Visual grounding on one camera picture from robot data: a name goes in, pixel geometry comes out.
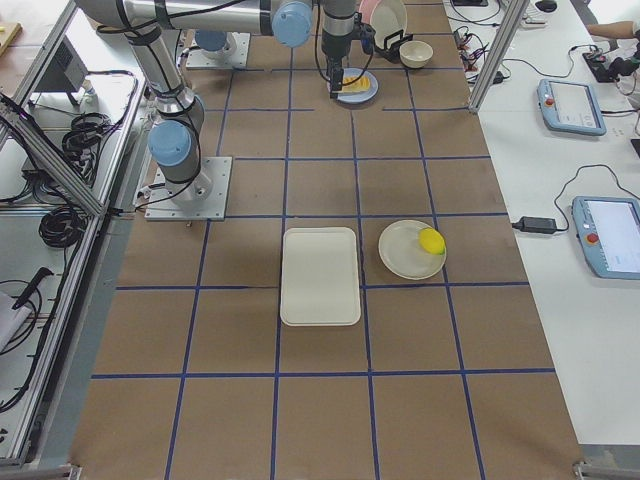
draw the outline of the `yellow food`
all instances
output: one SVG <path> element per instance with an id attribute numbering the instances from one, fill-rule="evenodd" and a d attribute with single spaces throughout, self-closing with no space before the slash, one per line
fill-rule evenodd
<path id="1" fill-rule="evenodd" d="M 357 82 L 351 83 L 356 78 L 358 77 L 357 76 L 344 77 L 342 79 L 342 90 L 340 91 L 342 93 L 360 93 L 360 92 L 366 92 L 371 88 L 371 81 L 366 75 L 363 75 L 362 77 L 360 77 L 360 80 L 358 80 Z"/>
<path id="2" fill-rule="evenodd" d="M 446 249 L 444 237 L 435 228 L 423 228 L 420 230 L 418 242 L 426 252 L 432 255 L 442 255 Z"/>

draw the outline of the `white table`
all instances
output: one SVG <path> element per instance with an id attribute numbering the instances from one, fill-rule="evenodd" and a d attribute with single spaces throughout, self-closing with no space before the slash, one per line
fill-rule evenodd
<path id="1" fill-rule="evenodd" d="M 527 60 L 545 73 L 567 73 L 569 48 L 591 38 L 569 0 L 558 4 L 544 29 L 518 30 L 507 58 Z M 486 16 L 486 9 L 458 9 L 471 19 Z M 450 6 L 447 11 L 455 15 Z M 483 40 L 495 33 L 469 28 Z M 575 67 L 568 80 L 595 84 L 581 58 L 584 51 L 572 53 Z M 512 221 L 554 217 L 564 226 L 553 199 L 581 165 L 606 163 L 623 186 L 640 192 L 640 159 L 629 141 L 638 136 L 636 115 L 606 117 L 603 137 L 551 132 L 535 95 L 542 76 L 522 63 L 506 65 L 512 78 L 490 89 L 479 117 Z M 630 108 L 612 84 L 596 84 L 596 92 L 604 110 Z M 582 171 L 560 198 L 570 221 L 569 207 L 578 195 L 627 196 L 603 168 Z M 640 445 L 640 282 L 596 277 L 573 227 L 553 236 L 517 232 L 516 239 L 579 443 Z"/>

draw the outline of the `wooden block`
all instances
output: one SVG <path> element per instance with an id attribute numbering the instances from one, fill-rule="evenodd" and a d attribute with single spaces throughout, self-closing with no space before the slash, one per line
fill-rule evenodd
<path id="1" fill-rule="evenodd" d="M 19 23 L 0 22 L 0 56 L 21 29 L 22 26 Z"/>

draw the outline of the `metal mounting plate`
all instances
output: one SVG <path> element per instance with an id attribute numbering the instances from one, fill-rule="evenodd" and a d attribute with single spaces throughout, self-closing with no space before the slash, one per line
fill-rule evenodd
<path id="1" fill-rule="evenodd" d="M 175 221 L 175 220 L 224 220 L 227 209 L 227 197 L 229 194 L 229 180 L 231 178 L 231 157 L 204 157 L 202 170 L 213 180 L 213 190 L 202 200 L 197 200 L 188 206 L 178 205 L 173 199 L 163 200 L 169 197 L 167 190 L 159 189 L 151 192 L 150 202 L 162 200 L 149 205 L 144 214 L 151 221 Z M 164 175 L 158 169 L 154 183 L 163 183 Z"/>
<path id="2" fill-rule="evenodd" d="M 247 68 L 247 58 L 249 57 L 249 41 L 251 34 L 236 33 L 232 35 L 236 40 L 236 51 L 228 57 L 222 59 L 209 58 L 202 54 L 202 50 L 193 50 L 189 52 L 187 58 L 187 70 L 244 70 Z"/>

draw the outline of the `rectangular white plate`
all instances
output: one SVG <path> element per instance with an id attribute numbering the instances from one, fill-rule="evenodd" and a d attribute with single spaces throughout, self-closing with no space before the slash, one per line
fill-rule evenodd
<path id="1" fill-rule="evenodd" d="M 346 227 L 284 234 L 280 316 L 291 326 L 353 325 L 360 319 L 356 235 Z"/>

